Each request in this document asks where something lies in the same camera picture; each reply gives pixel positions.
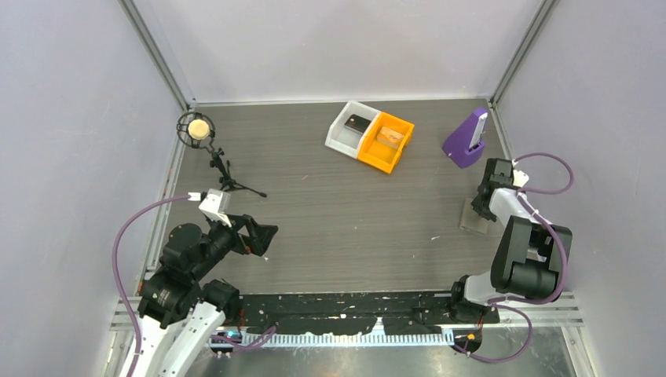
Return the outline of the beige card holder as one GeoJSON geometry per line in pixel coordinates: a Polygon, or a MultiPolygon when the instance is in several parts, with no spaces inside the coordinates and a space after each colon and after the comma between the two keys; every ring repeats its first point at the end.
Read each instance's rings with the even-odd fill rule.
{"type": "Polygon", "coordinates": [[[459,219],[459,228],[479,235],[487,235],[489,221],[481,217],[472,207],[472,199],[466,198],[459,219]]]}

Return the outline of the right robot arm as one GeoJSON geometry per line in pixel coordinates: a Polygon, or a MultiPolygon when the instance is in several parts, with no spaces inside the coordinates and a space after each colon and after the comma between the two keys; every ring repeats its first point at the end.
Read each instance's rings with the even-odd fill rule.
{"type": "Polygon", "coordinates": [[[543,305],[555,301],[565,285],[573,240],[570,229],[547,220],[523,189],[528,177],[509,159],[487,160],[477,195],[467,199],[461,229],[502,236],[489,271],[461,277],[448,301],[451,318],[480,320],[505,301],[543,305]]]}

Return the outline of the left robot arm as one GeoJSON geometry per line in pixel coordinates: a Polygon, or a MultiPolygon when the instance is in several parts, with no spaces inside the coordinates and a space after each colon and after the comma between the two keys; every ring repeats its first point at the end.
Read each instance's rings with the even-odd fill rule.
{"type": "Polygon", "coordinates": [[[236,287],[201,281],[230,253],[263,256],[279,229],[247,214],[233,215],[230,224],[207,223],[208,232],[193,223],[170,232],[161,266],[143,283],[138,307],[130,311],[134,351],[127,355],[122,375],[182,376],[214,329],[240,318],[236,287]]]}

